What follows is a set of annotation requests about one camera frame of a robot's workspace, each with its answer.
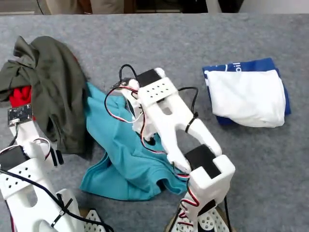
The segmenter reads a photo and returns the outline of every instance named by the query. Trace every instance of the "red cloth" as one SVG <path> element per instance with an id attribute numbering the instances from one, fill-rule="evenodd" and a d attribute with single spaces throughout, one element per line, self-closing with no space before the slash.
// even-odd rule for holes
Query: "red cloth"
<path id="1" fill-rule="evenodd" d="M 31 86 L 15 88 L 9 96 L 9 100 L 13 108 L 31 103 Z"/>

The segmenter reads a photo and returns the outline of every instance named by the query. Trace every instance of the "blue cloth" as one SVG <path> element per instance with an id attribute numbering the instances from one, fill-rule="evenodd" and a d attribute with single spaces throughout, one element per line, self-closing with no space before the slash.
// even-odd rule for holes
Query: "blue cloth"
<path id="1" fill-rule="evenodd" d="M 86 126 L 91 136 L 105 149 L 103 159 L 85 173 L 80 189 L 117 200 L 148 200 L 161 192 L 158 181 L 169 191 L 181 194 L 186 182 L 173 173 L 166 155 L 145 149 L 132 124 L 120 122 L 105 110 L 105 94 L 87 83 L 89 95 L 85 109 Z M 109 96 L 109 110 L 126 120 L 132 120 L 122 96 Z M 160 137 L 149 146 L 163 150 Z"/>
<path id="2" fill-rule="evenodd" d="M 236 62 L 230 64 L 222 64 L 222 65 L 214 65 L 214 66 L 205 66 L 203 67 L 203 73 L 205 79 L 207 79 L 207 73 L 205 71 L 226 71 L 226 72 L 266 72 L 270 70 L 276 70 L 278 76 L 281 78 L 279 69 L 276 68 L 274 61 L 272 58 L 265 58 L 259 60 L 253 60 L 248 62 Z M 289 115 L 291 113 L 289 95 L 286 87 L 283 85 L 284 95 L 285 95 L 285 115 Z M 211 100 L 211 95 L 209 91 L 209 87 L 207 87 L 208 95 Z M 229 125 L 234 124 L 235 122 L 227 117 L 216 116 L 218 122 L 221 125 Z"/>

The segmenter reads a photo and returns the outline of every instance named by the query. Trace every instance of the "table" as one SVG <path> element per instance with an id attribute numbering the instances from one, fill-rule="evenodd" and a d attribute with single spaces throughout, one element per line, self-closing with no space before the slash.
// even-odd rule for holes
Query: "table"
<path id="1" fill-rule="evenodd" d="M 0 17 L 0 59 L 12 58 L 18 35 L 31 42 L 50 35 L 65 42 L 90 81 L 107 91 L 119 67 L 132 64 L 138 73 L 162 67 L 177 87 L 198 86 L 196 109 L 234 165 L 228 193 L 233 226 L 239 232 L 301 232 L 309 227 L 309 15 L 153 14 L 55 15 Z M 272 57 L 280 69 L 292 114 L 274 129 L 218 125 L 211 113 L 201 68 L 232 61 Z M 193 94 L 182 93 L 191 103 Z M 11 141 L 8 103 L 0 108 L 0 147 Z M 180 134 L 186 152 L 196 141 Z M 163 231 L 181 196 L 163 192 L 151 201 L 121 202 L 81 192 L 86 169 L 103 156 L 95 146 L 93 159 L 64 157 L 65 164 L 49 177 L 55 189 L 72 189 L 81 207 L 95 207 L 117 232 Z M 0 202 L 0 231 L 10 231 Z"/>

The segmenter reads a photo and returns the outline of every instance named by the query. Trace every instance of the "green cloth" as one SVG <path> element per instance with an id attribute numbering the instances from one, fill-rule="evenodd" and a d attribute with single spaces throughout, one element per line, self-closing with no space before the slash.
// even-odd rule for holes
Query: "green cloth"
<path id="1" fill-rule="evenodd" d="M 31 85 L 32 110 L 43 133 L 62 153 L 84 153 L 86 78 L 75 56 L 48 36 L 30 44 L 19 36 L 14 56 L 19 58 L 0 71 L 0 101 L 14 88 Z"/>

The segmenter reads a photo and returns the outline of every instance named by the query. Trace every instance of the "circuit board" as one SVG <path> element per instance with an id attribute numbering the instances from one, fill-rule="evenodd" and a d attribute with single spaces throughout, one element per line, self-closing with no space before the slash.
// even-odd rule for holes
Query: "circuit board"
<path id="1" fill-rule="evenodd" d="M 8 126 L 24 123 L 33 119 L 31 104 L 8 109 Z"/>

